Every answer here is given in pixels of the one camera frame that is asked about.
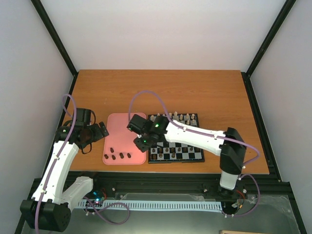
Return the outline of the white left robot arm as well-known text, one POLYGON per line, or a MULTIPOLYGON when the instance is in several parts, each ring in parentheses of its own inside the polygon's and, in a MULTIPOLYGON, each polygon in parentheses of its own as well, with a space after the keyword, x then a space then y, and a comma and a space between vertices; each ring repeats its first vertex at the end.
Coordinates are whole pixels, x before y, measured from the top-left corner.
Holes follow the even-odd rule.
POLYGON ((53 152, 47 169, 37 189, 20 206, 22 216, 30 228, 63 232, 69 225, 71 213, 82 198, 89 194, 97 196, 101 183, 87 176, 76 178, 64 188, 70 166, 78 151, 91 146, 109 135, 103 122, 78 126, 61 126, 57 129, 53 152))

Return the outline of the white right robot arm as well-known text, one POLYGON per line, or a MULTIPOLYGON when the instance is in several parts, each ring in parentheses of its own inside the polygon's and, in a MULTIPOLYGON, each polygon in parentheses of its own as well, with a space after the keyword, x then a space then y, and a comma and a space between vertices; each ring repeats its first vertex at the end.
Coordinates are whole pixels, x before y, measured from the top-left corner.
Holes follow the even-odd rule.
POLYGON ((220 157, 221 178, 219 185, 226 190, 234 190, 243 169, 246 146, 233 128, 226 132, 206 130, 183 124, 165 117, 150 121, 132 118, 127 128, 137 134, 135 145, 145 152, 152 145, 166 141, 197 147, 220 157))

